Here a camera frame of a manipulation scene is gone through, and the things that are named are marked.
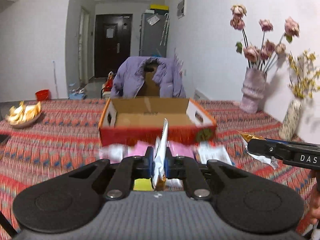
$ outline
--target table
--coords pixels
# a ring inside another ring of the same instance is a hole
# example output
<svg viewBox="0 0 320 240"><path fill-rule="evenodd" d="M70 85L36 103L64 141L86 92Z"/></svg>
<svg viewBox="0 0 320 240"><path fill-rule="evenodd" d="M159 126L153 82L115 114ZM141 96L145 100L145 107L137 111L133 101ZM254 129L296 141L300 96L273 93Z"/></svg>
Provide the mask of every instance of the table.
<svg viewBox="0 0 320 240"><path fill-rule="evenodd" d="M309 170L287 166L279 161L273 170L243 153L238 130L255 133L265 138L279 139L280 122L264 112L247 114L231 101L200 101L218 123L215 144L225 145L238 168L271 179L295 189L305 201L308 212L311 188ZM98 123L105 105L103 99L57 100L42 103L43 116L31 128L12 129L0 122L0 133L9 139L0 160L0 209L15 228L12 213L15 196L26 187L48 180L98 159L100 138ZM304 217L297 231L308 225ZM0 229L0 239L10 237Z"/></svg>

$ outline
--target red cardboard box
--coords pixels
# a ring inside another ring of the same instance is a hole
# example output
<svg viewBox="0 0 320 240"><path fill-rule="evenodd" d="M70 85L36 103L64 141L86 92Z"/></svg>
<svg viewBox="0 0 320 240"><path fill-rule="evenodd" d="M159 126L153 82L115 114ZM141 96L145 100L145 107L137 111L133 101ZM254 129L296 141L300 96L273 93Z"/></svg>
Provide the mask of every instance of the red cardboard box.
<svg viewBox="0 0 320 240"><path fill-rule="evenodd" d="M185 98L109 99L99 122L103 146L137 141L154 144L168 120L168 141L185 145L214 138L217 123L198 103Z"/></svg>

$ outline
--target pink vase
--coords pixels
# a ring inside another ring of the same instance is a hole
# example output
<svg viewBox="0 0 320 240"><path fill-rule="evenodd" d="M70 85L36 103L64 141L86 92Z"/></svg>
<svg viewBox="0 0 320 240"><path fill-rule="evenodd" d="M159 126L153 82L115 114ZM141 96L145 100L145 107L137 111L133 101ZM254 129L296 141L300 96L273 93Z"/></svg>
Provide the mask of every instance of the pink vase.
<svg viewBox="0 0 320 240"><path fill-rule="evenodd" d="M243 81L243 97L240 108L247 113L256 113L258 104L264 97L267 74L256 68L248 68Z"/></svg>

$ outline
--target wall vent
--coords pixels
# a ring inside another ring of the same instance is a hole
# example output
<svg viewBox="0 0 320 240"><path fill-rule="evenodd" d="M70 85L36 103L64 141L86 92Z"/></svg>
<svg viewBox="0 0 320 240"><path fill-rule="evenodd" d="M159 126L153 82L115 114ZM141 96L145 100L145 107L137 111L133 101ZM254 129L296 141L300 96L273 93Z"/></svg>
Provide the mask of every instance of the wall vent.
<svg viewBox="0 0 320 240"><path fill-rule="evenodd" d="M194 100L210 100L203 93L196 89L195 94L193 96Z"/></svg>

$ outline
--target dark brown door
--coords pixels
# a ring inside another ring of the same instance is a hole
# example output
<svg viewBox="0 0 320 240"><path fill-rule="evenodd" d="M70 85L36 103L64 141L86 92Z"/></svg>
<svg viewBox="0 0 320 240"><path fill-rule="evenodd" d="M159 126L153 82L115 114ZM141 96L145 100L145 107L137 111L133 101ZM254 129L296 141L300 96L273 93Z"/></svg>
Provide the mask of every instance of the dark brown door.
<svg viewBox="0 0 320 240"><path fill-rule="evenodd" d="M94 75L108 77L130 56L132 14L97 15Z"/></svg>

